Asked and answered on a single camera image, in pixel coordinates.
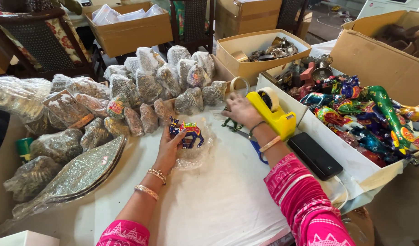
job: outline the plastic bag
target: plastic bag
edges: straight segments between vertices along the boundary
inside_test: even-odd
[[[125,137],[130,136],[129,126],[126,125],[124,120],[113,119],[106,117],[104,119],[104,126],[114,136],[114,138],[119,137],[120,135],[125,135]]]
[[[161,7],[159,7],[157,4],[155,4],[152,7],[150,7],[149,10],[147,10],[147,12],[144,14],[144,18],[155,16],[155,15],[158,15],[158,14],[164,14],[164,12],[162,11]]]
[[[179,86],[181,93],[184,93],[188,89],[187,77],[191,68],[197,64],[197,61],[190,59],[180,59],[177,64],[177,74],[179,75]]]
[[[162,86],[151,72],[137,70],[135,76],[136,91],[144,103],[152,104],[161,96]]]
[[[144,126],[139,118],[139,114],[135,112],[135,110],[125,108],[125,120],[133,137],[140,137],[144,135]]]
[[[155,111],[149,105],[143,103],[139,108],[141,112],[141,121],[144,126],[145,133],[152,133],[158,129],[158,116]]]
[[[217,106],[223,102],[228,85],[225,81],[214,81],[211,86],[202,89],[203,104]]]
[[[188,72],[187,83],[191,88],[203,88],[211,84],[211,79],[205,70],[199,64],[196,64]]]
[[[62,122],[62,120],[60,120],[59,117],[56,116],[52,111],[47,109],[47,115],[48,121],[55,129],[59,131],[67,129],[67,126],[65,126],[64,122]]]
[[[93,17],[93,22],[97,26],[114,24],[119,22],[119,15],[121,14],[104,4]]]
[[[134,12],[119,15],[118,20],[120,22],[138,20],[138,19],[144,18],[145,13],[146,12],[144,11],[144,9],[140,9]]]
[[[188,52],[187,48],[175,45],[168,49],[167,51],[167,60],[174,69],[177,67],[180,59],[191,59],[191,55]]]
[[[97,99],[85,94],[74,94],[74,98],[77,102],[85,106],[88,110],[93,113],[95,117],[99,118],[106,118],[108,117],[108,109],[109,100],[104,99]]]
[[[208,52],[196,51],[191,57],[192,60],[198,62],[205,72],[208,74],[209,79],[212,81],[216,68],[214,67],[214,61]]]
[[[141,98],[138,96],[133,80],[121,74],[113,74],[109,82],[111,83],[111,97],[116,97],[120,93],[124,93],[129,100],[131,108],[137,108],[141,105]]]
[[[202,91],[199,87],[188,88],[184,93],[177,96],[174,102],[176,114],[192,115],[203,112]]]
[[[38,120],[44,107],[42,101],[50,90],[51,82],[46,79],[0,77],[0,110],[18,115],[23,123]]]
[[[92,96],[97,99],[111,99],[111,91],[103,84],[95,82],[89,77],[78,77],[72,80],[72,83],[66,85],[67,90],[71,94],[81,93]]]
[[[109,141],[112,140],[112,137],[109,137],[109,132],[104,127],[104,120],[101,118],[96,118],[91,121],[85,127],[85,134],[80,140],[80,145],[83,148],[83,153],[97,148]]]
[[[204,142],[200,148],[197,148],[200,139],[196,138],[193,148],[179,149],[177,151],[176,166],[174,169],[178,171],[193,170],[202,166],[202,164],[209,159],[209,151],[216,139],[216,134],[212,130],[212,126],[208,125],[204,118],[201,118],[200,120],[190,120],[190,122],[196,122],[200,129],[200,134],[204,138]]]
[[[53,92],[61,92],[63,90],[65,90],[65,86],[68,84],[72,83],[72,78],[67,77],[63,74],[55,74],[53,76],[53,80],[51,81],[51,91],[50,93]]]
[[[42,135],[30,144],[31,155],[33,158],[45,155],[64,166],[82,153],[79,143],[82,135],[79,129]]]
[[[179,96],[180,87],[176,79],[176,73],[168,63],[164,64],[157,71],[157,81],[164,87],[162,99],[168,100]]]
[[[82,128],[86,126],[94,115],[70,94],[63,90],[42,102],[68,128]]]
[[[19,167],[14,176],[4,182],[4,189],[13,192],[16,204],[35,198],[54,179],[63,166],[47,156],[38,156]]]
[[[135,72],[138,70],[138,58],[136,57],[128,57],[125,60],[125,68],[127,71],[129,71],[129,76],[133,79],[135,78]]]
[[[113,74],[121,74],[121,75],[127,77],[129,72],[126,70],[125,66],[110,65],[104,71],[103,78],[107,79],[107,81],[110,81],[111,80],[111,75],[113,75]]]
[[[152,48],[139,47],[136,49],[136,58],[138,59],[138,67],[141,71],[151,72],[152,74],[165,64],[164,59],[153,51]]]
[[[175,117],[176,114],[173,109],[173,104],[170,101],[163,101],[161,98],[153,104],[155,113],[159,117],[159,125],[168,126],[171,124],[170,116]]]
[[[109,102],[106,111],[111,118],[124,119],[125,107],[130,107],[129,100],[124,93],[120,93]]]
[[[33,122],[25,124],[27,130],[36,136],[58,132],[48,120],[48,109],[42,109],[42,116]]]

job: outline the plastic wrap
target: plastic wrap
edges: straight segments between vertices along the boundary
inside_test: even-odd
[[[188,72],[187,83],[191,88],[203,88],[211,84],[211,79],[205,70],[199,64],[196,64]]]
[[[126,70],[125,66],[110,65],[104,71],[103,78],[107,79],[107,81],[110,81],[111,80],[111,75],[113,75],[113,74],[121,74],[121,75],[127,77],[129,72]]]
[[[129,71],[129,76],[133,79],[135,78],[135,72],[138,70],[138,58],[136,57],[128,57],[125,60],[125,68],[127,71]]]
[[[164,12],[162,11],[161,7],[159,7],[157,4],[155,4],[155,5],[152,5],[152,7],[150,7],[149,10],[147,10],[147,12],[144,14],[144,18],[155,16],[155,15],[158,15],[158,14],[164,14]]]
[[[111,99],[111,91],[109,88],[103,84],[95,82],[89,77],[81,76],[74,78],[70,84],[66,85],[66,88],[73,95],[81,93],[97,99]]]
[[[158,116],[155,111],[149,105],[143,103],[139,108],[141,112],[141,121],[144,126],[145,133],[152,133],[158,129]]]
[[[225,81],[214,81],[211,86],[202,89],[203,104],[217,106],[223,102],[228,85]]]
[[[120,22],[138,20],[138,19],[144,18],[145,13],[146,12],[144,11],[144,9],[140,9],[134,12],[119,15],[118,20]]]
[[[153,51],[152,48],[139,47],[136,49],[138,67],[141,71],[151,72],[152,74],[165,64],[164,59]]]
[[[191,56],[191,59],[197,61],[197,63],[205,70],[209,76],[209,79],[212,81],[216,68],[210,54],[208,52],[196,51],[194,52],[193,56]]]
[[[61,92],[65,90],[65,86],[69,85],[72,82],[72,78],[67,77],[63,74],[55,74],[53,76],[53,80],[51,81],[51,91],[53,92]]]
[[[44,107],[41,102],[50,90],[51,82],[46,79],[0,77],[0,110],[18,115],[23,123],[38,120]]]
[[[130,108],[129,100],[124,93],[120,93],[109,102],[106,111],[111,118],[124,119],[125,107]]]
[[[162,86],[151,72],[137,70],[135,76],[136,91],[144,103],[152,104],[161,96]]]
[[[164,64],[157,71],[157,81],[164,87],[162,99],[168,100],[179,96],[180,87],[176,79],[176,73],[168,63]]]
[[[104,120],[101,118],[96,118],[91,121],[85,127],[85,134],[80,140],[80,145],[83,148],[83,153],[97,148],[109,141],[112,140],[112,137],[109,137],[109,132],[104,127]]]
[[[94,119],[94,115],[67,90],[56,93],[42,103],[68,128],[82,128]]]
[[[15,175],[4,182],[4,189],[13,192],[16,204],[35,198],[59,173],[63,166],[47,156],[38,156],[19,167]]]
[[[36,136],[58,132],[48,120],[48,109],[45,107],[42,109],[42,116],[38,120],[27,123],[25,127]]]
[[[114,138],[119,137],[120,135],[125,135],[126,137],[130,136],[130,129],[127,126],[125,120],[113,119],[106,117],[104,119],[104,126],[114,136]]]
[[[193,170],[202,166],[202,164],[209,159],[209,151],[214,145],[216,134],[212,130],[212,126],[208,125],[204,118],[196,120],[196,123],[200,128],[200,133],[205,141],[200,148],[196,147],[196,143],[193,148],[179,149],[176,154],[175,170]]]
[[[176,116],[176,113],[173,109],[173,104],[170,101],[163,101],[161,98],[155,101],[153,104],[155,108],[155,113],[159,117],[160,126],[168,126],[171,124],[170,116],[173,118]]]
[[[199,87],[188,88],[184,93],[177,96],[174,102],[176,114],[192,115],[203,112],[202,91]]]
[[[188,89],[187,77],[191,68],[197,64],[197,61],[190,59],[180,59],[177,64],[177,74],[179,75],[180,92],[184,93]]]
[[[97,99],[85,94],[74,94],[74,98],[77,102],[85,106],[88,110],[93,113],[95,117],[106,118],[108,117],[108,104],[109,100]]]
[[[107,4],[104,4],[95,14],[95,17],[93,17],[93,22],[97,26],[114,24],[119,22],[119,15],[121,14],[111,9]]]
[[[180,59],[191,59],[191,55],[188,52],[187,48],[175,45],[168,49],[167,51],[167,60],[168,64],[170,64],[173,68],[177,67]]]
[[[135,110],[125,108],[125,120],[133,137],[141,137],[144,135],[144,126],[139,118],[139,114],[135,112]]]
[[[131,108],[137,108],[141,105],[141,98],[138,96],[133,80],[121,74],[113,74],[109,82],[111,83],[109,85],[111,88],[111,97],[116,97],[118,94],[124,93],[129,100]]]
[[[82,153],[80,139],[82,132],[79,129],[66,129],[65,131],[45,134],[30,144],[33,158],[44,155],[56,163],[66,165],[70,160]]]
[[[65,126],[64,122],[62,122],[62,120],[60,120],[59,117],[56,116],[52,111],[47,110],[47,114],[48,114],[48,121],[55,129],[59,131],[63,131],[67,129],[67,126]]]
[[[114,170],[125,144],[126,138],[120,136],[71,160],[37,197],[15,206],[12,210],[13,218],[0,225],[0,235],[28,216],[93,192]]]

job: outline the white appliance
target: white appliance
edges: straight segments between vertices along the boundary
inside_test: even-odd
[[[367,0],[357,19],[398,10],[418,10],[419,0]]]

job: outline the chair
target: chair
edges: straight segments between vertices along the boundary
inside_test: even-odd
[[[302,23],[303,15],[308,0],[283,0],[281,9],[279,10],[278,23],[276,29],[292,31],[294,35],[298,35],[299,26]],[[299,6],[302,4],[299,18],[295,21]]]
[[[170,45],[180,45],[187,48],[190,53],[203,46],[212,54],[212,40],[214,35],[214,0],[210,0],[209,7],[209,33],[205,33],[206,22],[206,0],[184,0],[184,34],[179,36],[176,20],[176,8],[174,1],[170,0],[171,30],[173,42]],[[164,45],[159,45],[159,50],[165,52]]]
[[[62,8],[40,13],[3,13],[0,39],[32,77],[52,80],[55,74],[88,74],[98,81],[90,54]]]

